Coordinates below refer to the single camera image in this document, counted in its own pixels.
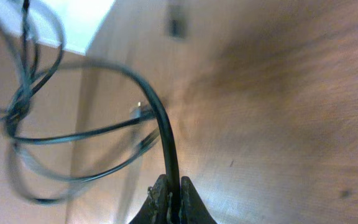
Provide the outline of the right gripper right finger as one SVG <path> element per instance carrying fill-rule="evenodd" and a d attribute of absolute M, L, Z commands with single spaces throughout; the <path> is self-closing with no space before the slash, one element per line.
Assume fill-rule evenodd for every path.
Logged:
<path fill-rule="evenodd" d="M 189 177 L 181 178 L 181 224 L 217 224 Z"/>

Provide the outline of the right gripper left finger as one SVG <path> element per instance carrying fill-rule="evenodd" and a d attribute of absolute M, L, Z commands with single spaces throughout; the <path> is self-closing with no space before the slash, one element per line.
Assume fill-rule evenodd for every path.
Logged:
<path fill-rule="evenodd" d="M 147 189 L 147 198 L 129 224 L 166 224 L 170 191 L 165 174 Z"/>

